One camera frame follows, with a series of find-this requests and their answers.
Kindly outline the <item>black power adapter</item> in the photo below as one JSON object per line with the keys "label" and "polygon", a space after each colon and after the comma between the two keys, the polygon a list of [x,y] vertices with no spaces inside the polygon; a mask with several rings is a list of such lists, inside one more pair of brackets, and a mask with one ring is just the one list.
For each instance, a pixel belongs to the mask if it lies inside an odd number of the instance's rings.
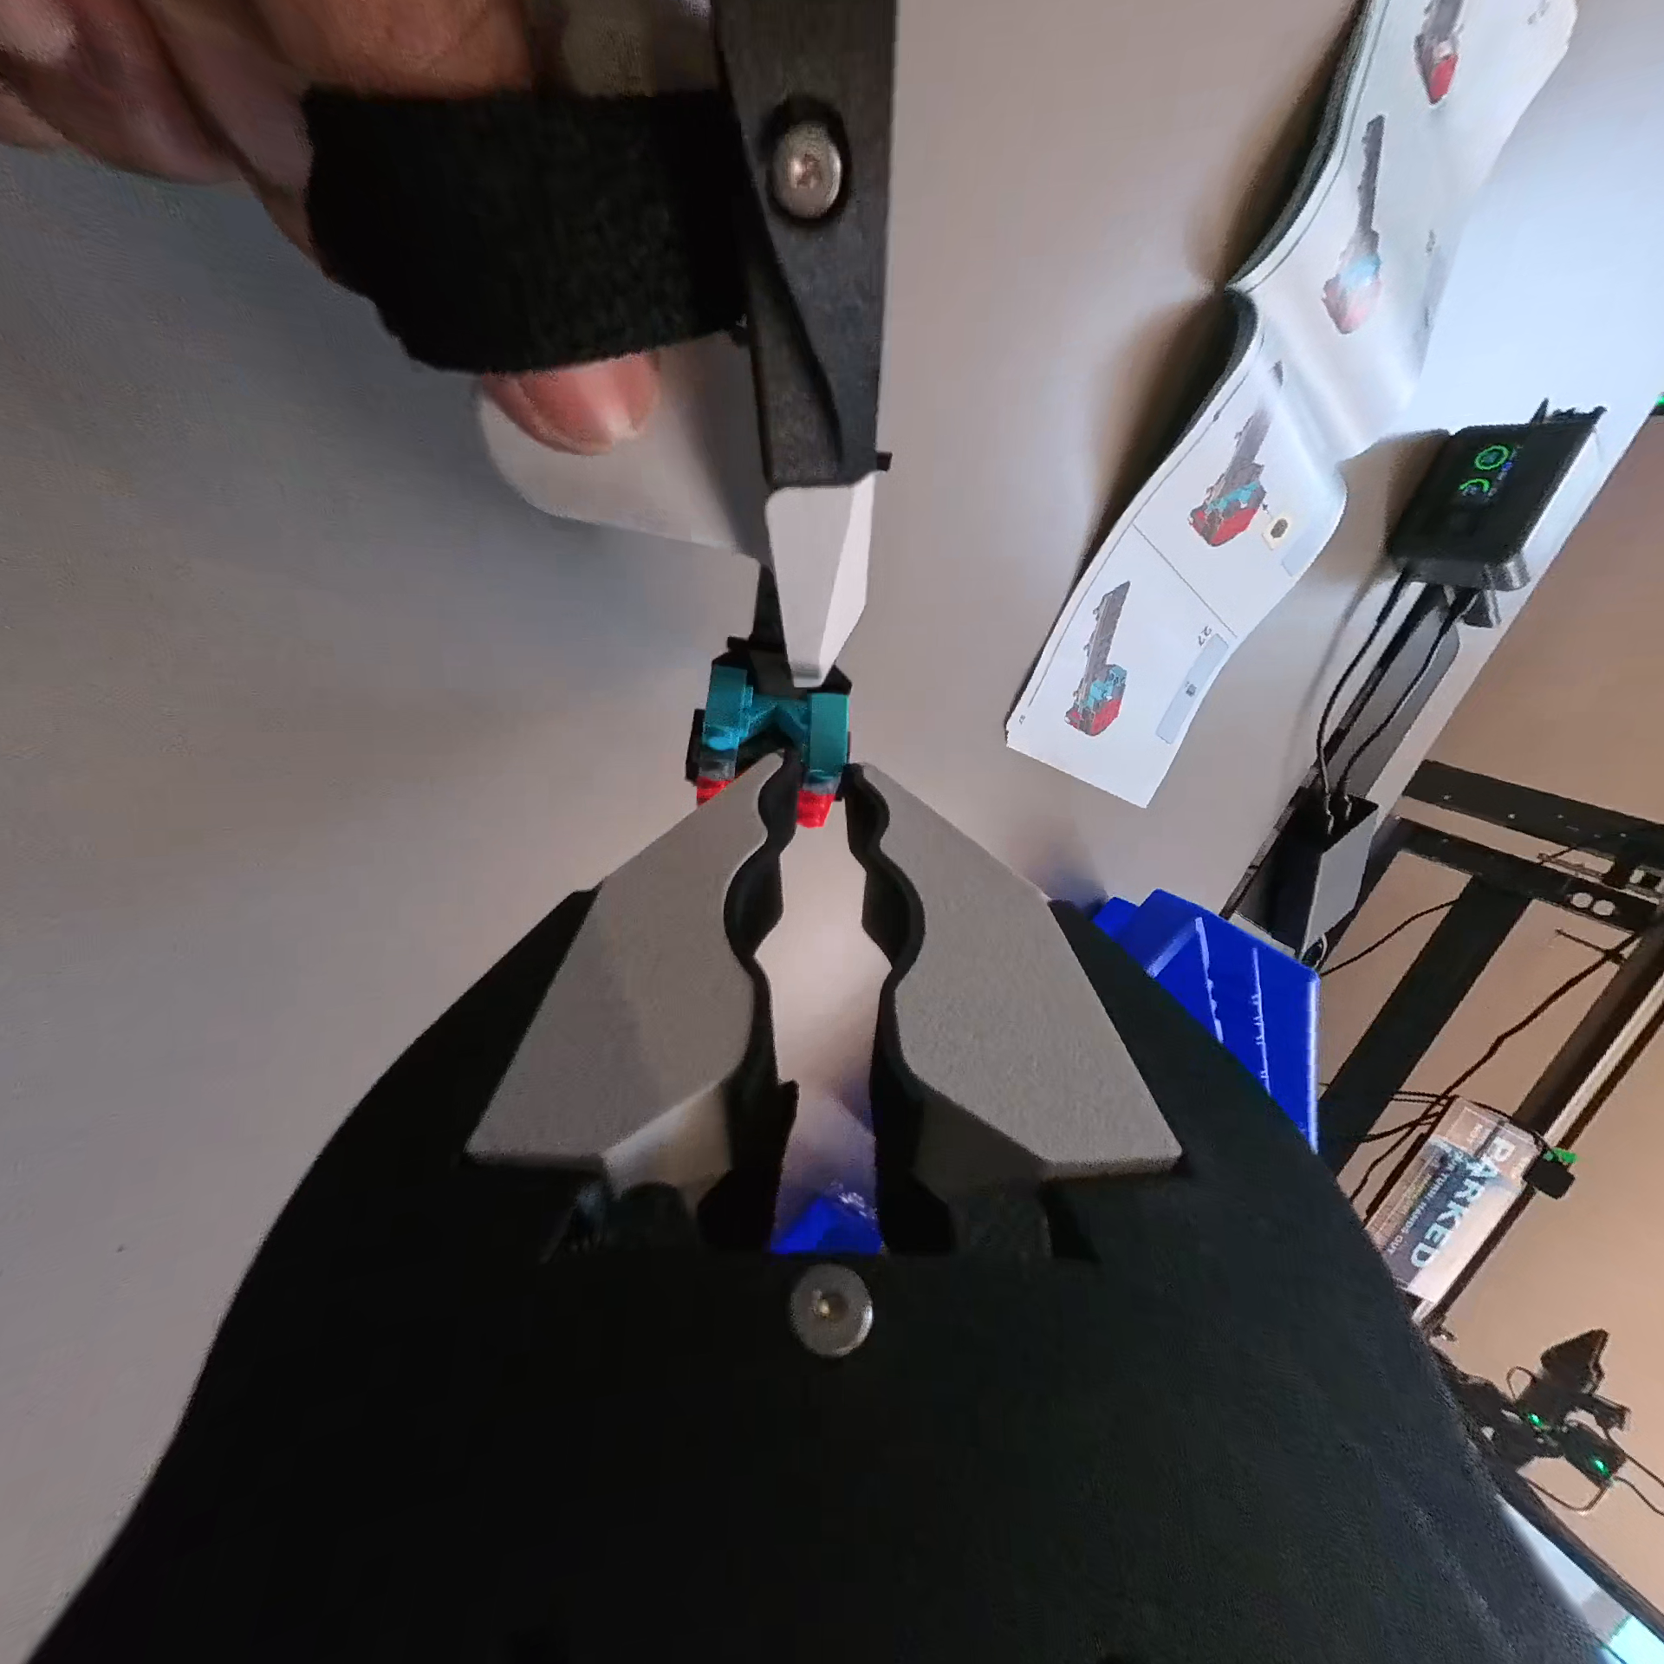
{"label": "black power adapter", "polygon": [[1271,850],[1263,929],[1305,957],[1358,904],[1380,809],[1317,789],[1295,799]]}

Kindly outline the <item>brick building instruction booklet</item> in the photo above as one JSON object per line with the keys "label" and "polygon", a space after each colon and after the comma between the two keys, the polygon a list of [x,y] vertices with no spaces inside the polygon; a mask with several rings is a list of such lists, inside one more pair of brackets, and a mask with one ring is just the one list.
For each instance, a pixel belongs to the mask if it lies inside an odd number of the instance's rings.
{"label": "brick building instruction booklet", "polygon": [[1224,666],[1339,529],[1341,464],[1422,383],[1473,204],[1574,22],[1574,2],[1360,6],[1293,191],[1224,290],[1224,371],[1089,559],[1008,751],[1152,801]]}

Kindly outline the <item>large blue storage bin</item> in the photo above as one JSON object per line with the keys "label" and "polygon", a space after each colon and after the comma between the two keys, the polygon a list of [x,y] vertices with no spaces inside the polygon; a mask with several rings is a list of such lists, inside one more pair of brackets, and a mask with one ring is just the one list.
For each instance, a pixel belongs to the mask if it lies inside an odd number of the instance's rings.
{"label": "large blue storage bin", "polygon": [[1091,922],[1247,1068],[1315,1149],[1317,973],[1249,929],[1158,888],[1144,902],[1105,900]]}

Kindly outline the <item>toy brick truck model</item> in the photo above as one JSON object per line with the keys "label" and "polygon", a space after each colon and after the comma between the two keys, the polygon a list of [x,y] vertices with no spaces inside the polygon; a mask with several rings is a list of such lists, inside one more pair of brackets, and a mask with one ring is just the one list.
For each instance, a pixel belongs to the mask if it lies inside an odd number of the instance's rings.
{"label": "toy brick truck model", "polygon": [[796,686],[780,650],[756,638],[728,638],[693,716],[685,777],[695,803],[717,799],[762,757],[794,757],[796,821],[821,828],[847,769],[849,694],[849,678],[839,670],[816,686]]}

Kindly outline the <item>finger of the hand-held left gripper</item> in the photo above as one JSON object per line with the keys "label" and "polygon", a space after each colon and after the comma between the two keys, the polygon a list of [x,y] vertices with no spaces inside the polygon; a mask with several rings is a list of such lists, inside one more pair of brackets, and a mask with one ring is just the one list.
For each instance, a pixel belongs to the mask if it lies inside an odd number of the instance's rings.
{"label": "finger of the hand-held left gripper", "polygon": [[762,484],[754,646],[780,684],[816,690],[867,603],[877,476],[851,486]]}

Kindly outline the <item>grey desk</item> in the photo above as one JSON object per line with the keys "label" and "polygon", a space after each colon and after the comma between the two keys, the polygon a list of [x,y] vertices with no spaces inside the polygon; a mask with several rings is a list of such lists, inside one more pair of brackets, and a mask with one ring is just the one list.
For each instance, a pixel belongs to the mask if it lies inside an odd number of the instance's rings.
{"label": "grey desk", "polygon": [[[1659,383],[1659,4],[1578,4],[1412,401],[1148,807],[1006,749],[1230,335],[1352,4],[903,4],[857,755],[1051,894],[1236,890],[1366,626],[1410,436]],[[683,815],[734,555],[560,525],[227,191],[3,153],[3,1660],[150,1478],[342,1118]]]}

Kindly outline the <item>black device with green display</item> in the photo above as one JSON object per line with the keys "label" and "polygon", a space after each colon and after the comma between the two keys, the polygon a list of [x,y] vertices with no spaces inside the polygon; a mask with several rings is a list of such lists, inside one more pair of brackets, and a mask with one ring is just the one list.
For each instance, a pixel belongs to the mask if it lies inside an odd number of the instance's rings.
{"label": "black device with green display", "polygon": [[1386,561],[1406,579],[1445,591],[1525,591],[1539,533],[1602,416],[1600,407],[1541,407],[1527,422],[1451,432],[1388,533]]}

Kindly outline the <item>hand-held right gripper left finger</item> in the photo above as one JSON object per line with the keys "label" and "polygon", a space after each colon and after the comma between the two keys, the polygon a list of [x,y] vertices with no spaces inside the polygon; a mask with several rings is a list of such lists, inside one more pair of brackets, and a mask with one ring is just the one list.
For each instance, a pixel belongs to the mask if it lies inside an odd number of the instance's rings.
{"label": "hand-held right gripper left finger", "polygon": [[766,755],[602,880],[465,1153],[770,1217],[798,1090],[756,961],[800,763]]}

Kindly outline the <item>clear acrylic sign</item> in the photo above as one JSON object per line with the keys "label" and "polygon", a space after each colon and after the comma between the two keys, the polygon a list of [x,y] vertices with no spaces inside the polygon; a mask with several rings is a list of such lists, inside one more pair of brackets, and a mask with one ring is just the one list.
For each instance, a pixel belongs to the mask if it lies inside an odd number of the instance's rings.
{"label": "clear acrylic sign", "polygon": [[1505,1114],[1455,1096],[1362,1213],[1400,1296],[1432,1306],[1503,1225],[1547,1153]]}

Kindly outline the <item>small black robot device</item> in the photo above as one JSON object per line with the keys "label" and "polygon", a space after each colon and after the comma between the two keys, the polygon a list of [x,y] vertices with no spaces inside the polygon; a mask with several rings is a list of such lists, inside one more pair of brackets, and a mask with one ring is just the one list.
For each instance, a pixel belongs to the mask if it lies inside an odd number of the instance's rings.
{"label": "small black robot device", "polygon": [[[1463,1379],[1469,1421],[1489,1454],[1525,1484],[1570,1516],[1586,1516],[1626,1484],[1630,1456],[1618,1435],[1630,1427],[1630,1409],[1608,1399],[1606,1351],[1610,1332],[1590,1328],[1549,1345],[1535,1367],[1515,1367],[1505,1385]],[[1588,1496],[1568,1502],[1533,1480],[1541,1464],[1564,1466]]]}

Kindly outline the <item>person's left hand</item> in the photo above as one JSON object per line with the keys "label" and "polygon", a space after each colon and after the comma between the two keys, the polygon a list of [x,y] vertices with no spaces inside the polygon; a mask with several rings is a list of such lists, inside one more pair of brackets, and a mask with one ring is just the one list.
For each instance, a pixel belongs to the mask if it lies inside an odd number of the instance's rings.
{"label": "person's left hand", "polygon": [[699,78],[707,4],[3,2],[3,143],[237,185],[312,264],[308,88],[465,97]]}

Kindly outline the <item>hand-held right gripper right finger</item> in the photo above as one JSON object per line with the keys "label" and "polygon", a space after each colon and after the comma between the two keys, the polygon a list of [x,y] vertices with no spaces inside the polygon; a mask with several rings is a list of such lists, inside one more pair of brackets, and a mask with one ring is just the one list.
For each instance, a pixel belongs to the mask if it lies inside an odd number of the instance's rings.
{"label": "hand-held right gripper right finger", "polygon": [[887,967],[867,1076],[879,1215],[1170,1173],[1178,1139],[1047,898],[873,765],[845,771],[845,836]]}

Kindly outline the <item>black metal table frame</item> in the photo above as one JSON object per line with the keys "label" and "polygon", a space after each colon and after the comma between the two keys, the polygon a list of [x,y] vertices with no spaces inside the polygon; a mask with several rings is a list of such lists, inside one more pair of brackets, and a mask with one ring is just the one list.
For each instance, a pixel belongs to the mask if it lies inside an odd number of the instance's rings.
{"label": "black metal table frame", "polygon": [[1341,1173],[1362,1151],[1378,1157],[1400,1151],[1412,1134],[1428,1128],[1430,1110],[1410,1124],[1388,1118],[1394,1106],[1410,1104],[1414,1068],[1531,906],[1614,929],[1618,945],[1598,949],[1592,963],[1507,1025],[1471,1066],[1434,1092],[1430,1106],[1440,1110],[1473,1086],[1511,1040],[1558,1013],[1574,993],[1592,993],[1592,1005],[1515,1112],[1547,1143],[1574,1141],[1659,1025],[1661,826],[1438,761],[1416,769],[1404,799],[1533,840],[1545,854],[1529,860],[1414,819],[1398,819],[1376,840],[1366,872],[1372,882],[1394,858],[1414,858],[1459,876],[1461,888],[1447,906],[1430,912],[1436,928],[1321,1094],[1323,1163]]}

